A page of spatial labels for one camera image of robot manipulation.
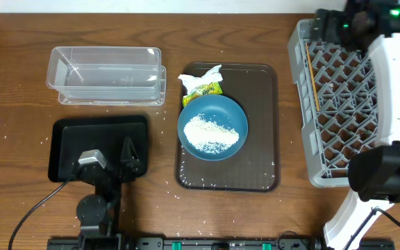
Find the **wooden chopstick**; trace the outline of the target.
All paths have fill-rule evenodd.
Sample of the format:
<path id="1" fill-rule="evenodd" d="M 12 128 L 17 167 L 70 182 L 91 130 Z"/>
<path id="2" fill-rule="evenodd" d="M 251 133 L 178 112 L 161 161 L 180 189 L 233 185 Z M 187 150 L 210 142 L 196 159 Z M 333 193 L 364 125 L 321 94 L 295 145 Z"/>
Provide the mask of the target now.
<path id="1" fill-rule="evenodd" d="M 307 43 L 305 43 L 305 47 L 306 47 L 308 68 L 309 68 L 309 71 L 310 71 L 310 78 L 311 78 L 311 83 L 312 83 L 312 88 L 313 88 L 312 90 L 313 90 L 313 94 L 314 94 L 315 107 L 316 107 L 317 112 L 320 112 L 320 104 L 319 104 L 319 98 L 318 98 L 317 88 L 316 88 L 316 84 L 315 84 L 315 77 L 314 77 L 314 71 L 313 71 L 313 66 L 312 66 L 312 60 L 310 59 L 310 51 L 309 51 L 309 47 L 308 47 Z"/>

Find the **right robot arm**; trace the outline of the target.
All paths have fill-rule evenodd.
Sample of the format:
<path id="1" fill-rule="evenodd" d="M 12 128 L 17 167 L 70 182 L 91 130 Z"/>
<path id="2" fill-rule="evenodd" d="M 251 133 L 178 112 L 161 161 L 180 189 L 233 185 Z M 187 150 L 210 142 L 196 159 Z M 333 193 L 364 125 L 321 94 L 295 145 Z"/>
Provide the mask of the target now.
<path id="1" fill-rule="evenodd" d="M 374 147 L 348 164 L 349 192 L 324 226 L 328 249 L 357 249 L 377 218 L 400 202 L 400 3 L 348 1 L 343 10 L 315 12 L 311 37 L 361 51 L 376 77 Z"/>

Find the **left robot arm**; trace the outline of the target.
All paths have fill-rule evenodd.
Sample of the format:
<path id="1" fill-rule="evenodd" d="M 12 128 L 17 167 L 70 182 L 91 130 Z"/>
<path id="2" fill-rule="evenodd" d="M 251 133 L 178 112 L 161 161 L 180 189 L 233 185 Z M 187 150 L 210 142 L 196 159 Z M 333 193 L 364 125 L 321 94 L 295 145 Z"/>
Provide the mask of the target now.
<path id="1" fill-rule="evenodd" d="M 135 180 L 141 164 L 129 136 L 125 137 L 117 162 L 109 163 L 98 149 L 80 155 L 73 175 L 77 181 L 95 187 L 95 193 L 82 198 L 76 208 L 84 238 L 106 238 L 115 234 L 122 185 Z"/>

